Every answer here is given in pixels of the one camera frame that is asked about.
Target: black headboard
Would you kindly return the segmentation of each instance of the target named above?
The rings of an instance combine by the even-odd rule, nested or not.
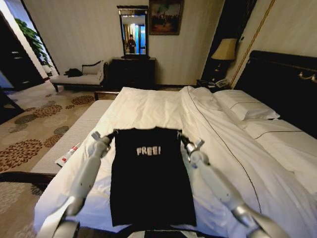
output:
[[[252,51],[234,89],[265,103],[283,119],[317,138],[317,58]]]

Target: wooden dresser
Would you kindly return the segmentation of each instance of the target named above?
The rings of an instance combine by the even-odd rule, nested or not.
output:
[[[155,78],[155,58],[113,58],[110,64],[111,85],[117,88],[152,89]]]

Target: picture frame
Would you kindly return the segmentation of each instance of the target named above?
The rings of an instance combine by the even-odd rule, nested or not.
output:
[[[184,0],[150,0],[150,35],[179,35]]]

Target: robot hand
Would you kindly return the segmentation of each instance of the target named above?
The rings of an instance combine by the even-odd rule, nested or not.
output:
[[[96,180],[100,159],[109,151],[110,143],[116,133],[117,131],[114,131],[104,137],[100,137],[97,131],[92,134],[95,142],[88,148],[89,159],[78,171],[67,200],[45,219],[38,238],[77,237],[79,222],[68,221],[66,217],[77,215],[84,206],[85,199]]]
[[[288,234],[269,217],[252,210],[244,201],[239,191],[217,168],[209,163],[206,154],[199,148],[203,145],[200,140],[194,144],[180,134],[188,154],[188,159],[194,168],[198,168],[205,183],[214,195],[231,211],[233,216],[251,232],[250,238],[288,238]]]

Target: floral patterned carpet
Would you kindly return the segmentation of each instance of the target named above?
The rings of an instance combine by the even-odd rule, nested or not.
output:
[[[93,94],[61,86],[56,93],[47,81],[10,95],[25,112],[0,125],[0,173],[30,171],[94,102]],[[41,191],[7,182],[0,182],[0,191],[0,237],[36,237],[33,210]]]

